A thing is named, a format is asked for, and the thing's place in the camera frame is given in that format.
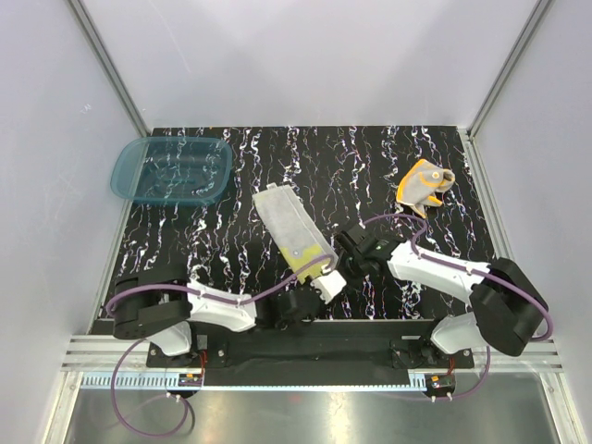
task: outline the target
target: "folded towel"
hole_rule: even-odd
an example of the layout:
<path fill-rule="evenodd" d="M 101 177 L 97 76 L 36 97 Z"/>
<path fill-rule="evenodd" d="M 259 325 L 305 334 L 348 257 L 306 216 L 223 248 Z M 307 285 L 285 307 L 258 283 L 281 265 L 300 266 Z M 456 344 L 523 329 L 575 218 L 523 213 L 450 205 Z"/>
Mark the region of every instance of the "folded towel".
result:
<path fill-rule="evenodd" d="M 397 189 L 397 202 L 411 206 L 419 216 L 426 217 L 426 206 L 441 206 L 437 192 L 448 191 L 454 184 L 454 173 L 420 159 L 405 175 Z"/>

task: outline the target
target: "gray floor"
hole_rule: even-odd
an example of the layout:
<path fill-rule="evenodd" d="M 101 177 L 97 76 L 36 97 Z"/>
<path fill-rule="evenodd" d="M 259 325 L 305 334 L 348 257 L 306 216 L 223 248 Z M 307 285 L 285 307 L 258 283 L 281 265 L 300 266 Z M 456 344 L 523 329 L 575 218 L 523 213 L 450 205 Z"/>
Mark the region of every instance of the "gray floor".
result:
<path fill-rule="evenodd" d="M 476 381 L 459 376 L 460 389 Z M 125 414 L 153 391 L 120 391 Z M 413 394 L 202 392 L 191 398 L 189 422 L 173 443 L 559 443 L 542 386 L 535 375 L 493 375 L 473 397 L 432 404 L 395 397 Z M 175 425 L 182 407 L 161 400 L 134 413 L 141 430 L 162 433 Z M 83 390 L 67 443 L 154 442 L 137 438 L 116 422 L 107 390 Z"/>

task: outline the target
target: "gray and orange cloth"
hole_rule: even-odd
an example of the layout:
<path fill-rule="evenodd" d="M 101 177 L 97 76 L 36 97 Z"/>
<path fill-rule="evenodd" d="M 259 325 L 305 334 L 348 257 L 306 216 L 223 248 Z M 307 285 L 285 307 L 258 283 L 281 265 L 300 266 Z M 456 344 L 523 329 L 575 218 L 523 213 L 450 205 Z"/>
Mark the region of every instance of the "gray and orange cloth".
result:
<path fill-rule="evenodd" d="M 452 185 L 452 171 L 420 159 L 399 184 L 397 202 L 410 206 L 415 213 L 425 218 L 427 206 L 442 205 L 436 193 L 448 191 Z"/>

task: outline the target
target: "yellow cloth section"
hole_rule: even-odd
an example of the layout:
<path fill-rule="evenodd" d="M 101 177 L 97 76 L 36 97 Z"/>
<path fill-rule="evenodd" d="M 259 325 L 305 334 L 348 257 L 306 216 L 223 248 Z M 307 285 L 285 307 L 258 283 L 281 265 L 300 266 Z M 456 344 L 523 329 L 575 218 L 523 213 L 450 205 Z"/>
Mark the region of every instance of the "yellow cloth section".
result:
<path fill-rule="evenodd" d="M 325 254 L 320 245 L 312 245 L 304 250 L 302 254 L 298 254 L 297 256 L 287 248 L 280 248 L 279 252 L 284 256 L 284 259 L 286 259 L 286 262 L 293 272 L 298 271 L 318 256 Z M 331 260 L 327 258 L 325 261 L 314 264 L 306 271 L 301 272 L 300 275 L 298 275 L 298 280 L 303 284 L 304 280 L 309 276 L 311 279 L 319 278 L 323 275 L 323 265 L 328 265 L 330 261 Z"/>

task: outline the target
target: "blue tray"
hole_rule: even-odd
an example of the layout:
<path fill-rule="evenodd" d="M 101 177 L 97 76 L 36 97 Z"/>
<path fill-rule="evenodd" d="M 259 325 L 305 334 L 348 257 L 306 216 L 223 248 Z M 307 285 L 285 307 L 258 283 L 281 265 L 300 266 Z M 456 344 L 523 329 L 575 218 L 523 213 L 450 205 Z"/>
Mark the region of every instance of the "blue tray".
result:
<path fill-rule="evenodd" d="M 111 190 L 145 204 L 211 205 L 222 197 L 232 149 L 205 137 L 145 137 L 126 146 L 113 170 Z"/>

